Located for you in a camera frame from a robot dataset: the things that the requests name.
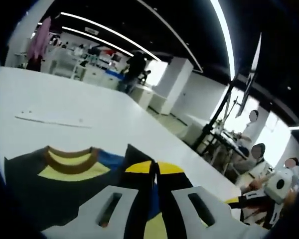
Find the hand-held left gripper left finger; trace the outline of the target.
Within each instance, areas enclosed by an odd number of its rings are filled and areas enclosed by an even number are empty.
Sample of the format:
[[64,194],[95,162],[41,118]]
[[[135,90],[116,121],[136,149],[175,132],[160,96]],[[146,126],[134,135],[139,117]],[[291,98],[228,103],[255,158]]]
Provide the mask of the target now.
[[48,239],[142,239],[148,220],[152,161],[126,169],[117,186],[107,186],[79,207],[64,226],[43,231]]

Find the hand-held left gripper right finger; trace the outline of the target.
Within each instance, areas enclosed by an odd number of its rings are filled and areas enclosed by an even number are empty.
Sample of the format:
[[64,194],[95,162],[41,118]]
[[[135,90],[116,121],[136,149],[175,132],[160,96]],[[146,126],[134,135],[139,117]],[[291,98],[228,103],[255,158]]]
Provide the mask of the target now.
[[169,239],[263,239],[267,229],[235,219],[230,206],[194,187],[173,164],[156,163],[159,206]]

